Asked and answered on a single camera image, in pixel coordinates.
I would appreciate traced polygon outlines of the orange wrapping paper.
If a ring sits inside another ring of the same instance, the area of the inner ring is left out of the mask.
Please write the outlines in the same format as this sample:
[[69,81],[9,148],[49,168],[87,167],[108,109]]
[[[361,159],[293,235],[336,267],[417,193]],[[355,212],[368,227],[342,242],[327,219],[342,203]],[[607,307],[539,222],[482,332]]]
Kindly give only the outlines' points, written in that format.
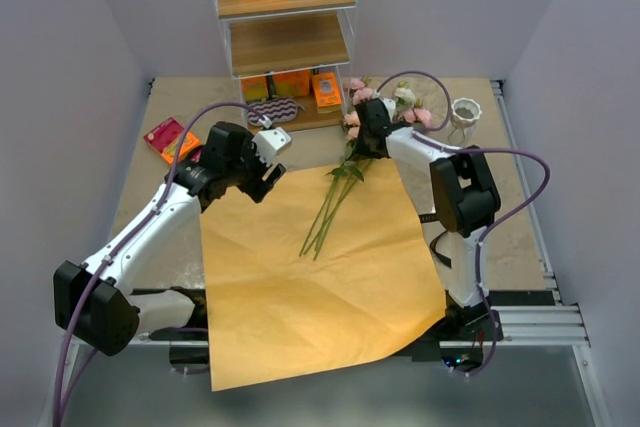
[[422,335],[445,294],[395,164],[375,161],[318,255],[300,252],[329,187],[283,176],[261,203],[231,190],[202,215],[211,387],[377,361]]

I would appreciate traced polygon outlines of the pink flower bouquet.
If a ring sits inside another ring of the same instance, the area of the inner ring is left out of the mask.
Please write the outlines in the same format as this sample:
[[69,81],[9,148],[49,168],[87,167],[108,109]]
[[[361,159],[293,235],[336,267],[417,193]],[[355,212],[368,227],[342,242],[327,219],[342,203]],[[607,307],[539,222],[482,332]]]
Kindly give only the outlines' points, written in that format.
[[[338,166],[328,173],[331,178],[330,186],[300,248],[300,257],[309,254],[314,260],[319,257],[342,203],[358,184],[364,182],[365,173],[373,163],[372,160],[366,160],[355,154],[356,140],[360,130],[356,106],[376,97],[377,90],[371,88],[369,84],[369,78],[356,78],[351,80],[348,87],[351,106],[342,122],[346,135],[344,155]],[[431,126],[431,112],[424,106],[424,101],[416,96],[407,81],[397,83],[391,95],[391,101],[395,106],[391,114],[393,121],[404,120],[422,127]]]

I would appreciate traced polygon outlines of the black printed ribbon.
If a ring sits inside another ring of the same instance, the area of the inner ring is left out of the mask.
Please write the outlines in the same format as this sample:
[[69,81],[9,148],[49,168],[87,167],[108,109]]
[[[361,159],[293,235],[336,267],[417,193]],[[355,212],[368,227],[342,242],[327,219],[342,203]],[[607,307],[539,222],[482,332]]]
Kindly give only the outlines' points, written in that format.
[[452,260],[447,244],[447,230],[437,219],[435,213],[419,214],[418,219],[421,224],[424,241],[429,253],[438,269],[451,271]]

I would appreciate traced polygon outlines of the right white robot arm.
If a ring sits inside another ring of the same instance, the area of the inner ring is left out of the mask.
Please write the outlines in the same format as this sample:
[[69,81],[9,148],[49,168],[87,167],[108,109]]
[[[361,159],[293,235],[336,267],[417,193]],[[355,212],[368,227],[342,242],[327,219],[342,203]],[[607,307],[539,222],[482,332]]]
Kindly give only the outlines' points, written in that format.
[[434,260],[446,294],[445,326],[459,340],[469,339],[481,321],[497,325],[489,302],[482,236],[494,223],[501,198],[484,154],[435,141],[405,121],[394,122],[387,103],[374,99],[356,106],[360,122],[354,153],[370,159],[401,161],[428,176],[435,210],[421,221],[436,221],[449,238],[449,262]]

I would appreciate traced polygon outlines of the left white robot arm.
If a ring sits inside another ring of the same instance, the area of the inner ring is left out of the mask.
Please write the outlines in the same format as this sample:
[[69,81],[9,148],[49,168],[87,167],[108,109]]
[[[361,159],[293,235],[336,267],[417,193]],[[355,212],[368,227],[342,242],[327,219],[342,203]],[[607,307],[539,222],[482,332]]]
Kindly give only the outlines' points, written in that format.
[[54,273],[56,324],[99,352],[114,356],[137,335],[174,329],[185,339],[207,327],[206,301],[180,287],[137,295],[137,275],[179,229],[199,218],[235,187],[261,202],[286,169],[278,155],[292,142],[280,127],[251,133],[216,123],[207,141],[188,151],[145,208],[110,242],[81,264]]

